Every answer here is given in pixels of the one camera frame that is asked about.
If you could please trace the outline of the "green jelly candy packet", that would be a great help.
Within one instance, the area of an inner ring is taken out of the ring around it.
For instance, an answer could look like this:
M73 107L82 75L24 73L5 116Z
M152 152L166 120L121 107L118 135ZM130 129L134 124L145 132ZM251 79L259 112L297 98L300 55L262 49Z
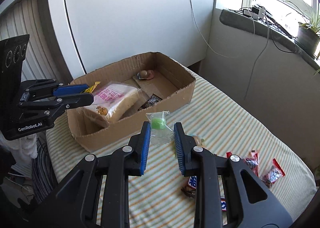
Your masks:
M168 126L166 119L169 114L169 111L146 114L146 117L151 126L150 142L152 143L152 145L161 146L171 142L173 137L173 130Z

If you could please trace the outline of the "black patterned candy packet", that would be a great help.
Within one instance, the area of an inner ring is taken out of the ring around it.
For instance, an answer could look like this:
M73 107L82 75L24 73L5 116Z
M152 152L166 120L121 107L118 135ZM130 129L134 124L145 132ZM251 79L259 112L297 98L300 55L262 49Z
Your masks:
M162 101L162 98L153 94L138 110L144 110L148 107L152 107L154 104Z

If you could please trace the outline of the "short Snickers bar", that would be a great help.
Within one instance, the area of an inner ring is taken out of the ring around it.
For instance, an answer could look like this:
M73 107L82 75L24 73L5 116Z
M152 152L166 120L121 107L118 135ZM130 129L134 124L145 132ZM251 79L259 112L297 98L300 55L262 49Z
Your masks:
M221 211L227 212L227 204L226 204L225 197L220 197L220 201L221 201Z

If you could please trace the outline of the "potted spider plant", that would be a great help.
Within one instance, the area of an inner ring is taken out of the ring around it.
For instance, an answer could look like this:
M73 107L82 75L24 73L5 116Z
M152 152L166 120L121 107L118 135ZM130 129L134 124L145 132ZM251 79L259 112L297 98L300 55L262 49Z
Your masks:
M311 59L315 58L315 51L319 45L319 3L316 8L311 8L304 2L306 10L302 10L298 5L290 0L285 0L293 6L297 12L303 16L304 21L298 22L298 34L295 39L297 44Z

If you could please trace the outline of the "long Snickers bar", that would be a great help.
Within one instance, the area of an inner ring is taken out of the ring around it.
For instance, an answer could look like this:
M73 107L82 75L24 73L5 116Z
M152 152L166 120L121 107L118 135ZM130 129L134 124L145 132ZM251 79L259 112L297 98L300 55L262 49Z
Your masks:
M181 188L181 191L189 198L196 197L197 177L191 176L185 179L185 183Z

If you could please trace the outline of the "yellow candy packet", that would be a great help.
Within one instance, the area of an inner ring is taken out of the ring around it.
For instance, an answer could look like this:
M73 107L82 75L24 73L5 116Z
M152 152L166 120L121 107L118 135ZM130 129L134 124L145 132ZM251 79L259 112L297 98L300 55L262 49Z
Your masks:
M92 93L96 88L97 86L100 84L100 81L96 81L92 86L86 88L83 93Z

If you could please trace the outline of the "small red date snack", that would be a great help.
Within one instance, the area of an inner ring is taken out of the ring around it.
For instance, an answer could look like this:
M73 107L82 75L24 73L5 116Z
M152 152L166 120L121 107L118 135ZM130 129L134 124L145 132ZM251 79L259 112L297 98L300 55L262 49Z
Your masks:
M276 158L273 158L270 167L261 175L260 180L271 188L281 177L285 177L285 172Z

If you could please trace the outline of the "packaged sliced bread loaf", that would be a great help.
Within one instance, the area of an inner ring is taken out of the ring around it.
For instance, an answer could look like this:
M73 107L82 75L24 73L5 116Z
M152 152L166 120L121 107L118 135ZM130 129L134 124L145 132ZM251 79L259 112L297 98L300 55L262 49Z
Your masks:
M82 108L84 115L102 128L119 121L137 102L143 99L143 91L135 86L111 81L98 85L91 93L94 101Z

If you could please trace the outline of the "large red date snack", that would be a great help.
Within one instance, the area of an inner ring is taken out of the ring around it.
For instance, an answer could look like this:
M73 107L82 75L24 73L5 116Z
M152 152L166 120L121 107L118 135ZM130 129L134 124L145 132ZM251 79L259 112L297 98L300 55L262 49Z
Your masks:
M251 150L248 156L241 158L240 156L233 154L232 152L227 152L226 157L233 162L244 162L258 177L259 176L259 151Z

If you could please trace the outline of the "brown cardboard box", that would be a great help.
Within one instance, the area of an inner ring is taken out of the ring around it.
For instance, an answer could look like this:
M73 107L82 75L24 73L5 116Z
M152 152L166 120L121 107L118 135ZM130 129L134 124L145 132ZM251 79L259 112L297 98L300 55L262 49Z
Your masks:
M160 52L147 52L78 77L73 84L94 86L89 106L68 110L72 137L94 152L138 131L148 113L174 112L190 103L195 77Z

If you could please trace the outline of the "white power strip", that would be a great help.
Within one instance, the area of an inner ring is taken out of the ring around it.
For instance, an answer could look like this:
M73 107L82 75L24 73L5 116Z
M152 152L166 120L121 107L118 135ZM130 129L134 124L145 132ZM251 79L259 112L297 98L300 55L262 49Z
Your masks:
M244 7L242 8L243 15L252 19L263 19L266 10L263 7Z

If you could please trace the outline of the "striped tablecloth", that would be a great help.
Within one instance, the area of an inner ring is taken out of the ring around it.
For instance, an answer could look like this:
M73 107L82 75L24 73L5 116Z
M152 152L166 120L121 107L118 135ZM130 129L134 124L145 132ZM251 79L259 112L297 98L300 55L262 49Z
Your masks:
M288 146L220 90L195 77L191 103L174 111L170 143L150 142L140 176L142 127L94 152L85 150L57 120L49 131L49 153L58 186L41 204L46 227L318 227L317 188L312 171ZM174 124L185 133L186 170L182 176ZM192 135L204 139L197 146ZM259 151L259 176L242 161ZM276 158L285 172L271 188L261 175ZM181 188L197 177L196 197ZM221 211L225 197L227 212Z

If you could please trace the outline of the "small brown nut candy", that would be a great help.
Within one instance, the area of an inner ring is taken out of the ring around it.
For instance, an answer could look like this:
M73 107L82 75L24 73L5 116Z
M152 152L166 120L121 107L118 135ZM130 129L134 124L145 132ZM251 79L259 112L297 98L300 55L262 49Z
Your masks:
M139 80L151 80L154 78L154 71L149 69L149 70L141 70L140 72L137 73L137 78Z

